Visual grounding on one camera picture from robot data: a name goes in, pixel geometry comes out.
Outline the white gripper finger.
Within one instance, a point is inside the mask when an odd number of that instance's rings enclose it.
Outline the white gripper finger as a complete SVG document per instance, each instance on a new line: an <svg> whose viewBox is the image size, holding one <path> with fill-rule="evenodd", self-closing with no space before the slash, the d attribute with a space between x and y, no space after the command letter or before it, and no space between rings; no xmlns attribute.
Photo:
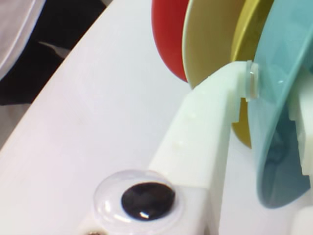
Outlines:
<svg viewBox="0 0 313 235"><path fill-rule="evenodd" d="M302 68L288 98L289 118L295 122L302 175L313 188L313 73ZM292 235L313 233L313 206L298 211L293 219Z"/></svg>
<svg viewBox="0 0 313 235"><path fill-rule="evenodd" d="M216 235L231 124L258 96L259 66L232 62L184 99L149 166L105 178L83 235Z"/></svg>

